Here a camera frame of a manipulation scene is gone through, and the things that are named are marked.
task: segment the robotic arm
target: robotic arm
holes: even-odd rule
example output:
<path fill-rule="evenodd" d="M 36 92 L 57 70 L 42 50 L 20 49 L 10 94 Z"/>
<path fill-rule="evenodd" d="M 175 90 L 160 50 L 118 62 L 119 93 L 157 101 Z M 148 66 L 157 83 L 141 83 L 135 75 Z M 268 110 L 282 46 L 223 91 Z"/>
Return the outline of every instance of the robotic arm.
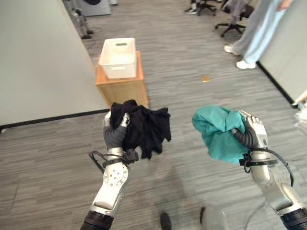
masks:
<path fill-rule="evenodd" d="M 254 183 L 261 189 L 287 229 L 307 230 L 307 209 L 292 188 L 294 181 L 289 166 L 277 153 L 267 148 L 268 139 L 262 122 L 245 111 L 240 113 L 245 118 L 245 134 L 237 129 L 233 129 L 232 133 L 241 144 L 250 149 L 248 154 L 244 154 L 244 159 L 240 160 L 240 165 L 244 166 L 245 172 L 251 174 Z M 282 160 L 289 170 L 291 186 L 274 178 L 269 165 L 276 164 L 277 160 L 272 159 L 271 153 Z"/>
<path fill-rule="evenodd" d="M 103 120 L 107 154 L 104 155 L 96 151 L 90 154 L 98 168 L 104 171 L 103 183 L 84 219 L 81 230 L 108 230 L 111 228 L 129 181 L 130 168 L 128 164 L 138 160 L 138 154 L 133 149 L 124 152 L 122 148 L 126 129 L 130 122 L 129 115 L 127 113 L 124 115 L 120 126 L 115 130 L 110 126 L 110 117 L 111 112 Z M 101 167 L 94 158 L 95 154 L 106 160 L 103 164 L 104 167 Z"/>

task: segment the small orange object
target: small orange object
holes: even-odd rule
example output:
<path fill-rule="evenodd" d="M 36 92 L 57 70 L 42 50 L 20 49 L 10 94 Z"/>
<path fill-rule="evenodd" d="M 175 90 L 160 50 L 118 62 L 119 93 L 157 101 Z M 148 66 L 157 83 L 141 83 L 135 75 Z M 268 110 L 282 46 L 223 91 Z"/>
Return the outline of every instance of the small orange object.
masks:
<path fill-rule="evenodd" d="M 202 76 L 201 80 L 202 80 L 202 82 L 209 82 L 209 81 L 211 81 L 211 78 L 209 76 Z"/>

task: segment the black cloth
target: black cloth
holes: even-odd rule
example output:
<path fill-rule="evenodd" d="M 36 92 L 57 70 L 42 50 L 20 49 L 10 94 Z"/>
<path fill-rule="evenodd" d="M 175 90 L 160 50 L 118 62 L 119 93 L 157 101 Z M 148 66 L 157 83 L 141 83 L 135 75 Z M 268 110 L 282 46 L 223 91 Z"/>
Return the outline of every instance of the black cloth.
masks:
<path fill-rule="evenodd" d="M 124 104 L 113 103 L 110 118 L 112 128 L 120 125 L 125 113 L 130 115 L 130 124 L 123 143 L 124 150 L 140 146 L 143 159 L 150 159 L 152 151 L 162 153 L 164 138 L 171 140 L 168 108 L 154 111 L 137 105 L 135 100 L 126 101 Z"/>

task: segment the wooden side table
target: wooden side table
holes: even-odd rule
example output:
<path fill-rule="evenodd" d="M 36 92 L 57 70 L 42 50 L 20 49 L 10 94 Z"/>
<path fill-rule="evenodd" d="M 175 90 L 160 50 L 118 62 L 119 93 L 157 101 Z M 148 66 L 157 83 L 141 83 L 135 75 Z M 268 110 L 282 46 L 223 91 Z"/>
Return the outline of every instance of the wooden side table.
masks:
<path fill-rule="evenodd" d="M 97 65 L 95 85 L 109 108 L 114 102 L 122 104 L 130 99 L 134 99 L 138 105 L 143 105 L 146 108 L 149 107 L 147 89 L 142 70 L 141 55 L 139 51 L 136 51 L 136 54 L 136 78 L 109 79 L 103 68 L 100 65 Z"/>

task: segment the gray carpet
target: gray carpet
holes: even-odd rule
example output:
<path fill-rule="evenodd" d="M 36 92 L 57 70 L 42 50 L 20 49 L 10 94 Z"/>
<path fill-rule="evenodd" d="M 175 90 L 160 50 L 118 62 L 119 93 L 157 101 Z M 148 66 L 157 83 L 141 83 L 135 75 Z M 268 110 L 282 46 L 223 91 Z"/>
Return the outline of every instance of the gray carpet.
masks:
<path fill-rule="evenodd" d="M 220 207 L 231 230 L 243 229 L 263 196 L 242 167 L 208 156 L 191 117 L 211 104 L 243 108 L 263 120 L 269 145 L 291 162 L 295 188 L 307 203 L 307 136 L 293 125 L 295 110 L 259 69 L 235 68 L 238 57 L 225 53 L 223 45 L 238 39 L 237 33 L 221 38 L 222 29 L 213 28 L 227 15 L 212 17 L 205 11 L 201 17 L 187 16 L 183 10 L 188 5 L 185 0 L 119 0 L 111 16 L 88 19 L 97 32 L 85 42 L 92 57 L 106 38 L 136 38 L 150 106 L 166 106 L 171 114 L 172 141 L 164 143 L 163 154 L 131 166 L 115 230 L 159 229 L 162 211 L 170 214 L 174 230 L 198 230 L 201 206 Z M 203 75 L 212 81 L 202 83 Z M 101 186 L 101 174 L 87 153 L 106 151 L 102 117 L 21 126 L 1 134 L 1 229 L 79 229 Z M 281 165 L 275 171 L 288 180 Z M 266 206 L 248 229 L 283 226 Z"/>

